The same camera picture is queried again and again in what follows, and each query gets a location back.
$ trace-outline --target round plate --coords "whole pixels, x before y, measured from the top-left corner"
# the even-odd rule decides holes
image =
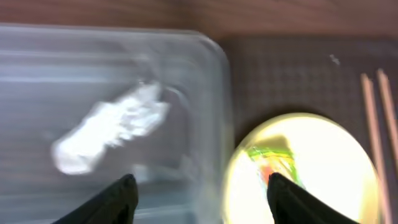
[[[378,180],[369,157],[341,126],[308,113],[270,119],[240,143],[224,180],[224,223],[274,222],[258,167],[247,154],[270,145],[292,151],[300,185],[310,194],[356,222],[379,223]]]

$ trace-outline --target crumpled paper towel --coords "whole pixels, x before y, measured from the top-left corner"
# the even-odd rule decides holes
[[[88,174],[107,147],[147,136],[165,119],[169,104],[159,102],[159,83],[141,85],[113,103],[99,102],[83,121],[52,145],[55,166],[68,175]]]

